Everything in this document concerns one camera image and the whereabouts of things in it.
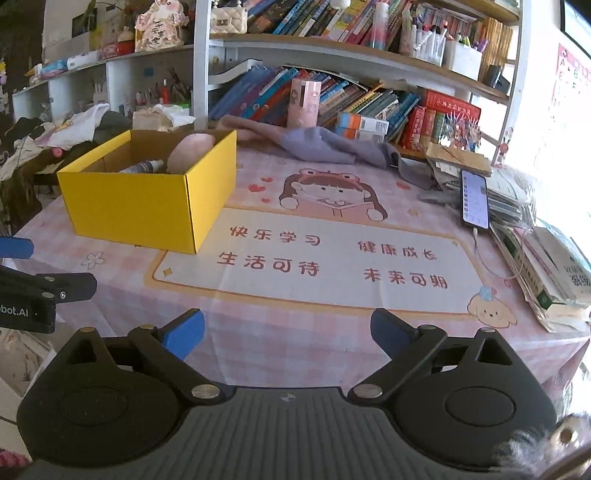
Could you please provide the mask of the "floral plush doll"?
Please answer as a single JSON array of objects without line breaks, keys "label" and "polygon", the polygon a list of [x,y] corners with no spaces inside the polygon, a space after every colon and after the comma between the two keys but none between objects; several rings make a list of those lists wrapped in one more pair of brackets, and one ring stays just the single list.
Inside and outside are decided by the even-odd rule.
[{"label": "floral plush doll", "polygon": [[180,1],[153,1],[135,20],[135,51],[153,52],[182,46],[181,29],[188,22]]}]

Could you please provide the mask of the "stack of papers and booklets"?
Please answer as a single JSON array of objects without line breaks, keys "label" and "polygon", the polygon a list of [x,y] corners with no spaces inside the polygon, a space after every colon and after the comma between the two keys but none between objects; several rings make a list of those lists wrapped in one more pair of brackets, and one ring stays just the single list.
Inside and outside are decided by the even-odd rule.
[{"label": "stack of papers and booklets", "polygon": [[444,200],[461,196],[461,171],[486,179],[490,230],[537,320],[551,333],[590,326],[590,262],[575,241],[535,218],[533,188],[508,167],[474,152],[428,143],[419,150],[440,184]]}]

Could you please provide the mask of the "white wooden bookshelf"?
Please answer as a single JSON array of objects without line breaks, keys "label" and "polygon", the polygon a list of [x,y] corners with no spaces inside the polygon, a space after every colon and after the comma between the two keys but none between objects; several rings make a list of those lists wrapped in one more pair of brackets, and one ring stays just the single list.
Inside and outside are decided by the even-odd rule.
[{"label": "white wooden bookshelf", "polygon": [[109,59],[97,59],[45,79],[16,92],[12,97],[14,116],[38,115],[47,104],[52,120],[64,119],[92,97],[91,83],[97,81],[111,110],[129,108],[138,91],[152,89],[172,76],[176,68],[191,89],[188,104],[197,128],[214,126],[211,116],[215,99],[228,89],[245,64],[253,61],[266,67],[301,67],[325,71],[346,80],[384,84],[419,93],[427,89],[473,103],[482,97],[504,108],[503,124],[517,117],[514,93],[505,94],[444,67],[380,51],[366,46],[339,43],[322,38],[276,36],[271,34],[208,33],[211,4],[197,2],[197,24],[192,43],[155,52],[138,52]]}]

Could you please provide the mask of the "pink plush toy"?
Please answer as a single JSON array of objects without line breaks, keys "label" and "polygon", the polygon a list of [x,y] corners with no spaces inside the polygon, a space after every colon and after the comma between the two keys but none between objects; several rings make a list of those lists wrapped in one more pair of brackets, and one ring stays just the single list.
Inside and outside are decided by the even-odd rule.
[{"label": "pink plush toy", "polygon": [[215,145],[215,137],[208,133],[193,133],[184,137],[170,153],[166,171],[184,174]]}]

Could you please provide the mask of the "pile of clothes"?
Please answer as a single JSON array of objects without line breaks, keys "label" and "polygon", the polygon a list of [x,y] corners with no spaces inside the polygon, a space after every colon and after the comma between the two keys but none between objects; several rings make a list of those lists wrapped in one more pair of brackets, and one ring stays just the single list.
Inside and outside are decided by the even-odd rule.
[{"label": "pile of clothes", "polygon": [[51,166],[66,166],[129,130],[131,121],[101,103],[62,122],[20,118],[1,134],[1,221],[14,231],[42,209],[35,187],[55,185],[57,175],[38,179]]}]

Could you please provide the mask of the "white quilted handbag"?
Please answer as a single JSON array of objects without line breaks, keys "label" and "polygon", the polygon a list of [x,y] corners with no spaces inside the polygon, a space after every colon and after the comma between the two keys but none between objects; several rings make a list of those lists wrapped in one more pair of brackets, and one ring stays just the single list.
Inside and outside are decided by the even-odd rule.
[{"label": "white quilted handbag", "polygon": [[249,13],[242,1],[228,1],[220,6],[214,1],[211,7],[212,34],[245,34]]}]

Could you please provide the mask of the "smartphone lit screen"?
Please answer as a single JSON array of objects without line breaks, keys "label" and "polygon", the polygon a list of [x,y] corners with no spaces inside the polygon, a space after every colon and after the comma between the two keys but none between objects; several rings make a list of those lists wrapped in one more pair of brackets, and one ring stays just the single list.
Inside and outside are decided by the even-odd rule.
[{"label": "smartphone lit screen", "polygon": [[490,228],[486,179],[471,171],[461,171],[462,220],[471,227]]}]

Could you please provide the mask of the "tissue pack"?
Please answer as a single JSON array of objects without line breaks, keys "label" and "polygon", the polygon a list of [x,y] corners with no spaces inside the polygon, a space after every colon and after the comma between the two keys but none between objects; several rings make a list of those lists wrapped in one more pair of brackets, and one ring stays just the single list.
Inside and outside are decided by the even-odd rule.
[{"label": "tissue pack", "polygon": [[190,126],[195,118],[189,109],[179,105],[156,104],[133,113],[132,129],[145,131],[171,132]]}]

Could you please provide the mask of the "white blue spray bottle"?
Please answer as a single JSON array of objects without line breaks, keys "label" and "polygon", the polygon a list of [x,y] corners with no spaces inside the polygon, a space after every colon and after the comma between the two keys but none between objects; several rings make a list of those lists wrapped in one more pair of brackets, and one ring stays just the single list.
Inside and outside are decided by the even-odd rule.
[{"label": "white blue spray bottle", "polygon": [[120,170],[124,174],[151,174],[161,173],[165,169],[162,160],[144,160]]}]

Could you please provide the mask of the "purple pink cloth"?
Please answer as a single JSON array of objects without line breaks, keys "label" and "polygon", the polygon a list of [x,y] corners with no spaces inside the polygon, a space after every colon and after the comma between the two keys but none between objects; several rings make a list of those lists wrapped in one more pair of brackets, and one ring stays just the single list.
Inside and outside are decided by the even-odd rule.
[{"label": "purple pink cloth", "polygon": [[232,115],[218,120],[215,129],[235,130],[239,144],[264,153],[311,163],[366,163],[382,170],[394,168],[404,181],[416,187],[431,190],[436,186],[431,173],[420,173],[409,166],[387,142],[348,139],[324,127],[287,129]]}]

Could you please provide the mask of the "yellow cardboard box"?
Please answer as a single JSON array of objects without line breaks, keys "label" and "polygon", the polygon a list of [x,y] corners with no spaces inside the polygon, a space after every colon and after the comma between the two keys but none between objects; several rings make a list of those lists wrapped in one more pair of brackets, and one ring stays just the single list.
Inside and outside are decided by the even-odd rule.
[{"label": "yellow cardboard box", "polygon": [[212,131],[213,146],[183,174],[132,173],[143,161],[166,161],[190,132],[127,130],[58,172],[77,234],[185,254],[198,251],[235,190],[234,131]]}]

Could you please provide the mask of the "orange white small box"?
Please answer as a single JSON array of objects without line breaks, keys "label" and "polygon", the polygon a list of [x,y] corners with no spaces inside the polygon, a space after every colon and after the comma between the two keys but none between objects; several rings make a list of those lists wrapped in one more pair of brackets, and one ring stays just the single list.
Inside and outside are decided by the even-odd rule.
[{"label": "orange white small box", "polygon": [[335,122],[335,134],[341,137],[382,143],[388,134],[389,122],[386,120],[361,116],[353,113],[339,113]]}]

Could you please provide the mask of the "pink cylindrical box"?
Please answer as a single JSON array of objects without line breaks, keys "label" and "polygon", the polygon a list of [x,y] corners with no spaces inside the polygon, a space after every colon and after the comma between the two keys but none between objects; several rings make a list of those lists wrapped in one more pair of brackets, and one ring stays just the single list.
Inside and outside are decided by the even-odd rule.
[{"label": "pink cylindrical box", "polygon": [[300,129],[317,126],[322,83],[294,78],[290,85],[290,104],[287,108],[287,128]]}]

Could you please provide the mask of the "pink cartoon desk mat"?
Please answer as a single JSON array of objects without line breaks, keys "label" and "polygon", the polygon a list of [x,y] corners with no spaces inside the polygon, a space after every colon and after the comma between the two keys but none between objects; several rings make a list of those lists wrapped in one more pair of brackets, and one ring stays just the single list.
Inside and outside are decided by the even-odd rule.
[{"label": "pink cartoon desk mat", "polygon": [[349,388],[387,360],[370,337],[370,314],[380,307],[453,336],[497,328],[538,380],[572,374],[588,334],[547,331],[488,235],[373,167],[346,176],[374,189],[383,221],[361,208],[335,214],[287,204],[287,178],[317,171],[240,151],[235,192],[194,255],[78,236],[55,200],[23,229],[35,251],[16,267],[93,274],[94,297],[60,306],[58,317],[105,336],[201,310],[204,340],[187,361],[225,383]]}]

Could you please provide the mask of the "red thick book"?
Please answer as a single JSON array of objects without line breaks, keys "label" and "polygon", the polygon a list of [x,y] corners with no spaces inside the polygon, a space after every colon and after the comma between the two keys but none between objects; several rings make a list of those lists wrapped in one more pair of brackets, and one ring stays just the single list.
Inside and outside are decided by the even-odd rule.
[{"label": "red thick book", "polygon": [[430,89],[423,89],[420,95],[422,97],[422,105],[427,109],[445,115],[461,116],[469,120],[480,120],[481,109],[469,102]]}]

